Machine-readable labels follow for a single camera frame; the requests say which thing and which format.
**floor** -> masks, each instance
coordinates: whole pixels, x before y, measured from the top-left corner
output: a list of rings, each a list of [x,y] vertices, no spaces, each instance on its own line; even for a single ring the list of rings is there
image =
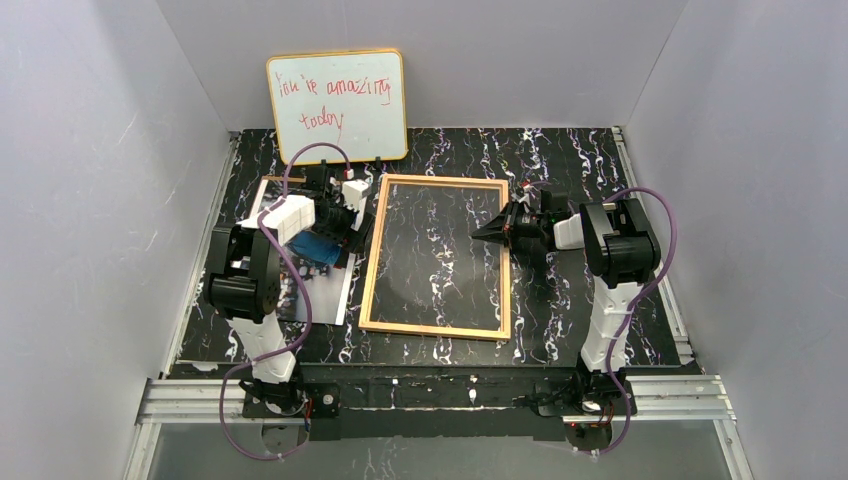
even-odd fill
[[[247,130],[237,142],[235,164],[218,214],[219,221],[234,222],[244,218],[251,208],[260,178],[283,172],[273,130]],[[602,200],[627,187],[610,129],[410,129],[408,143],[407,157],[385,162],[383,172],[499,178],[509,181],[512,192],[520,191],[523,182],[545,180],[550,182],[545,188],[566,192],[575,204]],[[357,178],[369,181],[381,173],[374,170],[373,164],[358,164],[355,170]],[[373,211],[375,207],[376,199],[369,209]],[[448,217],[439,228],[468,221],[469,212],[464,204],[459,207],[445,204],[437,208],[437,216]],[[422,240],[419,248],[422,244],[427,249],[448,248],[452,237],[449,229],[445,231],[448,233],[440,235],[438,240]],[[540,246],[532,246],[513,250],[510,262],[513,334],[509,341],[360,330],[357,324],[368,259],[359,258],[353,271],[344,324],[314,326],[297,358],[304,364],[573,366],[588,332],[592,307],[592,276],[586,269],[582,252],[545,254]],[[467,275],[467,272],[457,272],[457,275]],[[421,288],[429,288],[429,285],[425,282],[416,287]],[[400,315],[403,303],[385,302],[383,311],[395,309]],[[282,325],[290,339],[302,326],[299,323]],[[637,309],[627,337],[627,355],[630,365],[634,366],[680,364],[665,310],[656,292]],[[227,364],[245,360],[244,351],[226,322],[215,315],[202,298],[196,299],[189,313],[178,363]]]

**red handwritten text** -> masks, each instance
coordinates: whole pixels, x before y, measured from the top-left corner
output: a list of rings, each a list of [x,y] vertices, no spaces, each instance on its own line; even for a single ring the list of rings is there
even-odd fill
[[[306,89],[307,89],[307,90],[309,90],[310,92],[312,92],[312,94],[313,94],[313,95],[318,95],[318,91],[317,91],[317,90],[315,90],[315,87],[318,85],[318,82],[316,82],[316,81],[315,81],[314,79],[312,79],[312,78],[306,78],[306,77],[304,77],[304,76],[303,76],[303,74],[300,74],[300,78],[302,78],[302,79],[303,79],[303,82],[304,82],[304,83],[306,83]]]
[[[297,85],[297,82],[293,82],[291,80],[283,80],[282,75],[279,73],[275,74],[277,76],[277,84],[279,84],[280,95],[286,97],[291,95],[294,92],[299,92],[300,88]]]
[[[321,107],[321,114],[314,117],[308,117],[305,113],[300,114],[298,122],[302,123],[307,130],[312,130],[320,126],[334,126],[339,129],[339,137],[336,143],[342,138],[342,124],[344,123],[344,113],[335,114],[327,113],[327,107]]]
[[[388,77],[378,80],[369,80],[368,77],[365,77],[358,80],[327,82],[327,95],[344,94],[385,96],[386,101],[381,105],[392,103],[392,85],[389,83]]]

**gray wall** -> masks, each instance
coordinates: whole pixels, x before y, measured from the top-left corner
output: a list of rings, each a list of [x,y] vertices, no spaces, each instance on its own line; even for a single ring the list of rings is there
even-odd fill
[[[848,4],[692,0],[626,128],[757,478],[845,478]],[[660,212],[653,211],[660,219]]]
[[[395,47],[409,126],[624,124],[686,0],[159,4],[224,125],[272,128],[274,55]]]
[[[3,478],[120,478],[228,135],[153,0],[0,2]]]

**cable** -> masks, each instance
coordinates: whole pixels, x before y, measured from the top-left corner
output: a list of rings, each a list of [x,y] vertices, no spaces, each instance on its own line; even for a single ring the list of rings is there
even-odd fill
[[[278,453],[276,455],[256,455],[255,453],[247,451],[241,445],[236,443],[235,439],[232,436],[232,433],[230,433],[230,428],[227,426],[227,422],[224,421],[224,394],[226,393],[226,390],[227,390],[227,382],[230,380],[230,378],[232,378],[233,374],[235,374],[236,372],[239,372],[241,370],[244,370],[246,368],[250,368],[251,366],[255,365],[256,363],[261,362],[262,360],[266,360],[268,358],[271,358],[271,357],[281,355],[283,353],[295,350],[296,348],[303,345],[303,342],[306,340],[306,336],[309,335],[309,331],[312,330],[312,302],[309,300],[309,293],[306,291],[306,285],[304,285],[303,278],[298,273],[297,267],[294,266],[294,263],[292,263],[292,260],[289,257],[289,255],[286,253],[285,249],[282,247],[282,245],[280,245],[280,242],[277,241],[277,238],[271,233],[271,231],[268,230],[268,227],[265,226],[265,217],[267,217],[269,213],[276,210],[283,203],[285,203],[286,196],[289,193],[289,188],[288,188],[289,187],[289,172],[291,171],[292,165],[294,165],[294,163],[297,161],[297,159],[300,158],[300,156],[303,155],[304,152],[306,152],[307,150],[311,150],[315,147],[335,148],[336,150],[341,152],[342,156],[345,159],[345,163],[347,164],[347,168],[350,169],[350,160],[348,159],[347,154],[341,148],[339,148],[336,145],[333,145],[332,143],[317,142],[317,143],[312,143],[310,145],[307,145],[307,146],[301,148],[300,150],[298,150],[297,153],[294,154],[291,161],[286,166],[286,171],[283,174],[283,194],[282,194],[282,196],[280,196],[279,200],[274,202],[273,205],[266,208],[265,210],[262,211],[262,213],[259,214],[259,219],[258,219],[258,222],[257,222],[259,224],[259,229],[262,231],[263,234],[265,234],[265,237],[268,238],[268,241],[271,242],[271,245],[274,247],[274,249],[277,251],[277,253],[280,254],[280,258],[283,259],[283,262],[286,264],[286,267],[289,269],[289,272],[291,272],[292,277],[294,278],[294,281],[297,284],[298,290],[303,295],[303,303],[306,304],[306,326],[303,327],[303,331],[300,333],[300,335],[297,337],[297,339],[295,339],[295,341],[293,341],[292,343],[284,346],[283,348],[280,348],[279,350],[274,350],[273,352],[269,352],[269,353],[259,355],[258,357],[252,359],[252,361],[250,361],[250,362],[236,365],[235,367],[231,368],[229,371],[227,371],[227,373],[224,374],[224,378],[221,381],[221,396],[218,399],[218,420],[221,422],[221,429],[224,431],[224,436],[227,437],[227,441],[230,442],[230,445],[232,445],[233,448],[235,448],[242,455],[244,455],[248,458],[252,458],[254,460],[274,461],[274,460],[278,460],[278,459],[283,459],[283,458],[295,453],[303,445],[306,444],[306,442],[301,443],[300,445],[294,447],[293,449],[289,450],[288,452]]]
[[[598,419],[598,423],[596,423],[595,426],[600,427],[601,425],[603,425],[605,418],[607,418],[607,407],[601,409],[601,418]]]
[[[306,409],[306,413],[303,415],[303,428],[306,430],[306,433],[309,433],[309,419],[312,417],[312,407],[314,405],[315,400],[309,399],[309,407]]]
[[[551,182],[547,180],[536,180],[535,182],[525,182],[522,187],[536,187],[538,185],[550,185]]]
[[[612,423],[612,417],[613,417],[613,415],[615,415],[615,404],[614,404],[614,403],[612,403],[612,402],[610,402],[610,416],[609,416],[609,418],[607,419],[607,421],[604,423],[604,426],[609,425],[610,423]]]
[[[618,377],[615,376],[615,372],[612,371],[612,351],[615,348],[615,343],[616,343],[616,341],[618,341],[618,338],[621,337],[621,334],[624,333],[624,331],[627,329],[627,327],[630,326],[630,319],[631,319],[631,317],[633,317],[633,312],[635,311],[636,304],[639,303],[639,300],[642,300],[643,298],[648,296],[648,294],[651,293],[651,291],[653,291],[655,288],[657,288],[657,285],[659,285],[659,283],[662,281],[662,279],[665,278],[666,274],[668,273],[668,269],[671,266],[671,261],[674,259],[674,252],[677,250],[677,219],[674,217],[674,211],[671,209],[671,205],[668,204],[668,200],[665,197],[663,197],[662,195],[660,195],[658,192],[651,190],[650,188],[645,188],[645,187],[626,188],[626,189],[614,194],[613,196],[609,197],[608,199],[604,200],[604,203],[614,202],[614,201],[618,200],[619,198],[621,198],[625,195],[628,195],[630,193],[634,193],[634,192],[647,193],[648,195],[659,200],[659,202],[665,208],[666,214],[668,215],[668,223],[669,223],[669,229],[671,231],[671,234],[670,234],[671,238],[669,239],[668,255],[666,255],[666,259],[665,259],[665,262],[663,263],[662,268],[660,269],[660,273],[657,274],[657,277],[654,279],[653,282],[651,282],[647,286],[645,286],[645,288],[643,288],[642,291],[639,292],[639,294],[636,295],[633,298],[633,300],[631,300],[630,303],[627,305],[627,310],[631,313],[627,314],[627,316],[624,317],[624,320],[622,320],[621,325],[618,327],[618,330],[615,332],[615,335],[613,336],[612,341],[610,342],[609,348],[607,349],[607,355],[606,355],[606,358],[604,359],[605,366],[607,368],[607,372],[609,373],[609,376],[610,376],[610,379],[612,379],[612,382],[618,388],[618,391],[621,392],[621,397],[624,398],[624,400],[625,400],[624,401],[624,407],[625,407],[625,410],[624,410],[624,427],[622,427],[622,429],[621,429],[621,434],[619,434],[618,437],[612,443],[610,443],[610,445],[607,448],[597,450],[598,454],[609,453],[609,452],[613,451],[615,449],[615,447],[617,447],[621,444],[621,441],[624,440],[624,436],[627,435],[627,431],[630,429],[630,417],[633,414],[633,412],[631,411],[631,408],[630,408],[630,400],[627,398],[627,390],[624,388],[624,385],[622,385],[621,382],[618,381]]]
[[[306,396],[306,392],[304,392],[303,393],[303,403],[300,404],[300,407],[298,407],[297,410],[295,410],[291,413],[280,413],[280,415],[283,416],[283,417],[293,417],[293,416],[297,415],[298,413],[302,412],[303,409],[306,408],[307,405],[309,405],[309,400],[310,399]]]
[[[330,147],[330,148],[336,149],[339,153],[342,154],[342,157],[345,159],[345,167],[346,167],[345,172],[350,170],[350,159],[347,157],[347,154],[345,153],[344,150],[341,149],[341,147],[339,147],[338,145],[329,143],[329,142],[310,143],[309,145],[298,150],[297,153],[295,153],[294,156],[292,157],[289,164],[286,165],[286,171],[285,171],[285,173],[283,173],[283,195],[282,195],[282,197],[280,197],[281,200],[286,198],[286,196],[289,194],[289,172],[291,172],[292,165],[294,165],[294,162],[298,158],[300,158],[300,156],[303,155],[304,152],[306,152],[307,150],[311,150],[315,147]]]

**whiteboard frame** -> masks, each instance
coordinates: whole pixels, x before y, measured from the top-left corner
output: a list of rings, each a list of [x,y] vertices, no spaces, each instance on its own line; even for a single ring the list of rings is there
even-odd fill
[[[273,87],[273,84],[271,83],[271,62],[273,62],[274,60],[287,60],[287,59],[293,59],[293,58],[337,57],[337,56],[342,56],[342,55],[366,55],[366,54],[371,54],[371,53],[394,53],[395,55],[398,56],[398,60],[400,61],[400,85],[401,85],[400,101],[401,101],[401,104],[403,105],[403,130],[404,130],[404,132],[406,132],[409,128],[406,124],[406,85],[404,84],[404,78],[403,78],[403,55],[401,55],[400,52],[396,48],[378,48],[378,49],[374,49],[374,50],[356,50],[356,51],[349,51],[349,52],[303,53],[303,54],[293,54],[293,55],[278,55],[278,56],[269,58],[268,61],[265,62],[265,77],[268,80],[268,94],[271,96],[271,111],[273,112],[273,115],[274,115],[274,129],[275,129],[275,133],[276,133],[275,136],[277,137],[277,148],[280,150],[280,160],[282,160],[283,164],[288,165],[289,162],[288,162],[288,159],[286,159],[286,157],[285,157],[285,151],[283,150],[283,141],[282,141],[282,138],[280,138],[280,126],[279,126],[279,124],[277,124],[277,105],[274,103],[274,87]],[[385,162],[385,161],[390,161],[390,160],[401,160],[401,159],[406,158],[406,156],[409,154],[409,137],[406,134],[404,134],[404,136],[403,136],[403,147],[404,147],[404,154],[401,155],[400,157],[384,158],[384,157],[381,156],[380,161]],[[353,163],[353,162],[373,162],[374,158],[351,158],[350,161],[351,161],[351,163]],[[301,163],[298,163],[298,165],[319,165],[320,163],[321,163],[320,161],[309,162],[309,161],[304,160],[304,161],[301,161]]]

